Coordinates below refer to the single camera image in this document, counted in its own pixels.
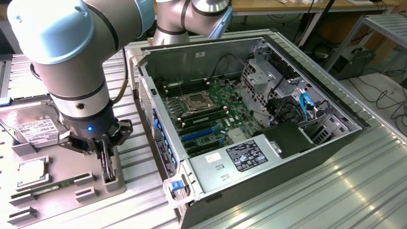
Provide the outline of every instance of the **robotic arm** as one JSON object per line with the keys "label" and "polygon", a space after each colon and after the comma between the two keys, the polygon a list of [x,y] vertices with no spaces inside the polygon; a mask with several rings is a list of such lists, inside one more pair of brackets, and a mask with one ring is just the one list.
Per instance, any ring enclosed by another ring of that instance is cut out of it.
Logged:
{"label": "robotic arm", "polygon": [[[120,95],[109,99],[102,62],[150,27],[152,0],[13,0],[8,19],[69,129],[58,145],[94,152],[112,181],[112,147],[128,138],[132,123],[114,118]],[[186,42],[185,30],[218,38],[229,20],[229,0],[157,0],[154,44]]]}

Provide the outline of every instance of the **metal panel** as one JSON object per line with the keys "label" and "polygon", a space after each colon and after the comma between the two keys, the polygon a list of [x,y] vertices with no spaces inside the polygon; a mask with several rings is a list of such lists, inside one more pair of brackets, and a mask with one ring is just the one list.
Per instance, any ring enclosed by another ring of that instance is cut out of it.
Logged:
{"label": "metal panel", "polygon": [[[360,101],[347,95],[344,87],[299,51],[289,41],[268,30],[237,32],[226,37],[269,34],[319,80],[372,125],[371,129],[328,161],[295,179],[263,193],[194,228],[401,228],[407,211],[407,148],[404,138],[389,125],[372,117]],[[148,46],[148,42],[128,48]],[[25,78],[28,61],[13,59],[13,69]],[[105,62],[106,80],[117,94],[122,73],[121,53]],[[16,89],[9,92],[24,94]],[[118,147],[126,191],[82,208],[66,212],[28,228],[177,228],[176,216],[166,205],[161,180],[138,124],[134,105],[124,98],[114,113],[134,122],[133,137]]]}

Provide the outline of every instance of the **hard drive label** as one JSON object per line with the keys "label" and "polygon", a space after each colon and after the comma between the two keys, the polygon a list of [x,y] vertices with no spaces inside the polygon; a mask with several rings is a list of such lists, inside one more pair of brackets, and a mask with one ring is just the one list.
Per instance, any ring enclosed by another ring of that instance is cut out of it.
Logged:
{"label": "hard drive label", "polygon": [[30,144],[38,144],[57,139],[58,131],[50,119],[17,124],[14,128]]}
{"label": "hard drive label", "polygon": [[228,148],[226,153],[239,172],[244,172],[268,161],[253,140]]}

